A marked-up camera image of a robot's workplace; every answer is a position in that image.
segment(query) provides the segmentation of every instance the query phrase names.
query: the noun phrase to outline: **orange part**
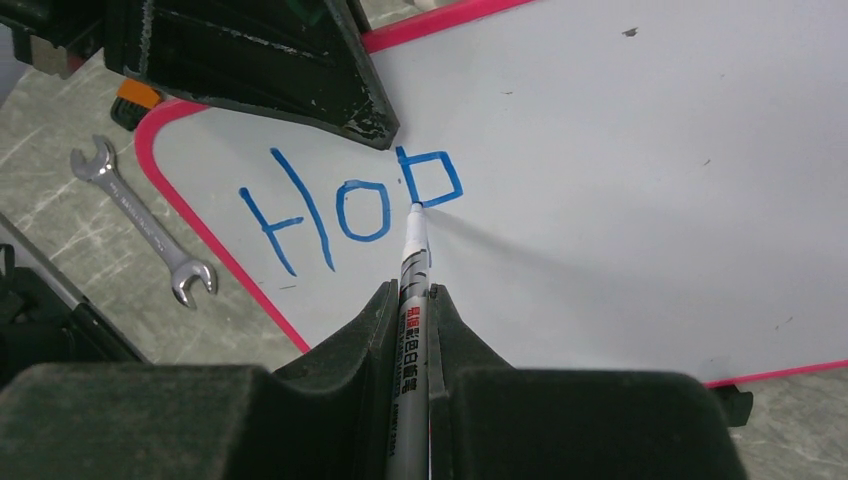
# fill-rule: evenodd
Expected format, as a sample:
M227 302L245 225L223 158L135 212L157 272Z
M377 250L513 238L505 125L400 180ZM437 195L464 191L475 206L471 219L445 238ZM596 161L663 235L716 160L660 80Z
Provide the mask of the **orange part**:
M152 110L153 107L162 103L162 96L159 95L159 92L141 82L130 80L129 78L125 79L124 83L121 84L117 96L129 100L136 105L141 105L148 110Z

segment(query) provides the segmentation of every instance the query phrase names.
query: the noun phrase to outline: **white whiteboard surface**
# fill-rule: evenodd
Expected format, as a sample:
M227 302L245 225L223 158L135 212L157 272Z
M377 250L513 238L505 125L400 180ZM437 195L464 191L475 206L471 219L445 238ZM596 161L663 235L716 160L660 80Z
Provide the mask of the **white whiteboard surface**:
M845 360L846 28L836 0L538 0L374 54L395 145L446 152L461 182L428 209L432 280L516 366L713 382ZM184 102L153 116L151 179L306 344L398 276L397 152ZM454 190L441 165L411 167L421 200ZM385 188L377 240L342 230L350 180ZM241 188L269 224L303 218L274 233L296 277ZM373 188L346 194L354 234L384 226Z

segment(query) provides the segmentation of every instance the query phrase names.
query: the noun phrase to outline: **silver marker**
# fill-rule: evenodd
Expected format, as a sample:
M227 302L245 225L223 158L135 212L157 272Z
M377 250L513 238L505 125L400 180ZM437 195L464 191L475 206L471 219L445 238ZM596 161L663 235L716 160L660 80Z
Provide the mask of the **silver marker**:
M425 480L429 467L427 404L427 296L430 252L423 207L415 203L406 217L406 245L400 278L400 312L389 419L386 478Z

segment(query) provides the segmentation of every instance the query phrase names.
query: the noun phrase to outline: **pink border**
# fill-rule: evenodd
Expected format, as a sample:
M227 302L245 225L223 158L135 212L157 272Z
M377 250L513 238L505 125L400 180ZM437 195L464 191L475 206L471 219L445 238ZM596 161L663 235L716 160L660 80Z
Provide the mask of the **pink border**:
M366 50L370 53L375 53L531 1L533 0L462 0L453 5L369 32L363 35L362 40L365 43ZM274 307L271 300L265 296L256 282L250 278L244 268L227 251L226 247L218 240L215 234L203 223L194 210L191 209L174 186L165 178L162 171L159 170L159 166L156 165L156 160L153 156L153 142L159 131L168 123L201 112L207 108L209 107L205 105L198 105L177 99L169 100L156 107L144 117L144 120L142 120L135 133L135 150L138 156L138 163L141 165L141 169L147 175L147 178L150 179L150 182L153 183L162 196L183 217L186 223L197 232L200 238L209 245L212 252L221 259L221 262L223 262L227 269L244 285L248 293L259 302L259 305L279 325L283 333L291 338L292 342L301 352L307 352L309 345L303 340L303 337L297 333L297 330L286 320L286 317ZM848 360L757 373L726 380L716 380L707 382L705 385L708 387L718 387L842 367L848 367Z

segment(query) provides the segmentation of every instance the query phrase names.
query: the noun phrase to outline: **wrench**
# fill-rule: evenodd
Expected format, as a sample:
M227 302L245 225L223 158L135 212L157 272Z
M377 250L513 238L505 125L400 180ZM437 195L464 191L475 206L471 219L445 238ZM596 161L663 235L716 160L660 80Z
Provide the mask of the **wrench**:
M86 161L79 149L71 151L71 171L77 178L91 182L106 192L115 204L132 220L135 228L144 236L153 250L162 257L171 271L171 290L184 306L194 309L194 299L189 287L195 278L200 278L206 290L215 294L218 282L211 265L189 255L177 244L165 228L156 221L141 200L124 182L115 165L115 149L102 135L94 135L97 155L92 161Z

